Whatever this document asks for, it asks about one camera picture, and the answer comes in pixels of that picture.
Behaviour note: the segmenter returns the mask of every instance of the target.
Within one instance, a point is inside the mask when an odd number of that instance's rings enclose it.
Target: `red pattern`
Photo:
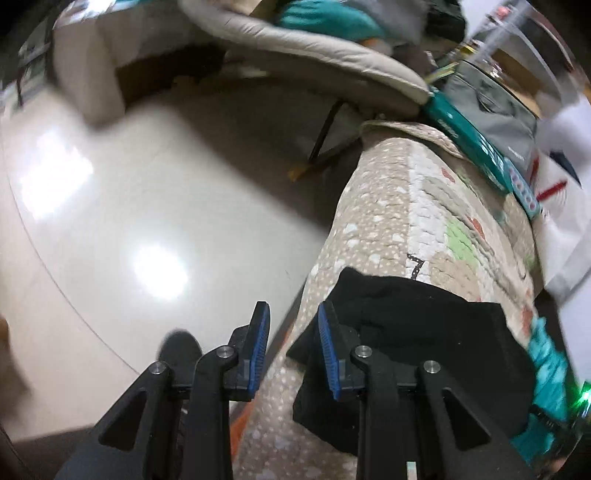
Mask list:
[[[534,312],[529,307],[523,307],[521,310],[521,331],[529,335],[531,332],[531,321],[534,318]]]
[[[468,217],[468,220],[470,220],[472,222],[472,225],[474,225],[474,228],[480,234],[480,236],[482,237],[482,239],[483,240],[486,240],[486,237],[484,235],[484,230],[482,229],[482,225],[480,224],[480,222],[476,218],[470,218],[470,217]]]
[[[559,191],[564,190],[566,188],[566,184],[566,180],[555,183],[549,189],[540,192],[538,195],[536,195],[535,198],[536,200],[538,200],[538,202],[543,202],[544,200],[547,200],[550,197],[556,195]]]
[[[536,179],[538,178],[538,170],[540,169],[540,156],[537,156],[536,158],[534,158],[532,164],[533,164],[533,166],[532,166],[531,175],[530,175],[530,185],[533,186]]]
[[[450,180],[450,182],[452,182],[452,183],[456,182],[456,180],[453,178],[453,176],[445,168],[441,167],[441,173],[443,174],[443,176],[445,178]]]

